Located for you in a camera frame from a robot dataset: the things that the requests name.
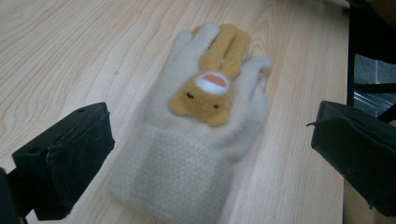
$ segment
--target light wood surface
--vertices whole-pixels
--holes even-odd
[[[343,0],[0,0],[0,166],[73,110],[106,102],[117,144],[64,220],[155,223],[106,193],[128,120],[173,40],[208,21],[252,37],[273,61],[266,131],[237,164],[220,223],[342,223],[343,178],[310,147],[320,101],[346,101]],[[37,223],[35,214],[28,216]]]

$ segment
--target floor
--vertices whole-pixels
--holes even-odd
[[[355,56],[355,83],[396,83],[396,64],[384,63],[359,54]],[[354,106],[374,117],[378,117],[396,103],[396,93],[354,93]]]

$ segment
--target glove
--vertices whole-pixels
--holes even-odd
[[[209,23],[177,37],[159,79],[136,112],[130,142],[110,177],[112,195],[165,223],[216,223],[233,180],[233,165],[251,148],[267,119],[261,72],[268,73],[271,62],[263,57],[239,66],[239,77],[220,75],[230,81],[230,88],[233,85],[229,102],[224,101],[229,106],[227,119],[200,115],[204,110],[177,113],[172,108],[177,106],[173,101],[179,96],[191,100],[181,90],[193,80],[191,77],[208,71],[205,57],[218,58],[207,53],[217,48],[216,39],[222,39],[222,30]],[[225,44],[227,50],[221,52],[233,49],[230,52],[238,52],[238,56],[223,54],[220,64],[226,64],[226,58],[241,61],[246,39],[238,41],[238,33],[232,32],[231,41]],[[233,42],[242,47],[233,47]],[[235,67],[238,65],[233,63],[223,71],[234,71]],[[181,108],[189,111],[189,106]],[[211,125],[210,120],[220,122]]]

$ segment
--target glove finger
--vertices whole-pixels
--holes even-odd
[[[171,62],[172,60],[174,60],[176,58],[176,56],[184,49],[186,48],[189,43],[192,40],[192,33],[190,31],[183,31],[181,32],[175,42],[174,45],[171,49],[171,53],[169,54],[169,59],[168,59],[168,63]]]
[[[256,86],[262,80],[261,72],[269,73],[271,70],[271,61],[268,58],[256,57],[247,60],[241,69],[241,74],[235,81],[236,93],[235,101],[240,100],[249,102],[252,100],[252,95]]]
[[[201,56],[207,51],[213,40],[219,34],[219,27],[215,23],[207,23],[201,27],[192,38],[190,44],[183,50],[182,55],[186,63],[199,62]]]
[[[265,81],[264,76],[261,76],[262,79],[259,80],[258,84],[255,87],[253,94],[250,97],[250,108],[254,111],[254,115],[249,117],[251,119],[251,123],[257,123],[259,127],[263,127],[264,123],[267,121],[269,106],[267,102],[267,97],[265,95]]]

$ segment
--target stuffed toy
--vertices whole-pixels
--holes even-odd
[[[243,61],[248,42],[245,32],[214,23],[178,35],[109,177],[116,199],[164,223],[217,222],[233,166],[268,117],[263,74],[271,62]]]
[[[188,115],[218,126],[228,121],[232,82],[239,75],[250,37],[231,24],[221,25],[219,35],[201,57],[201,71],[189,78],[170,101],[177,115]]]

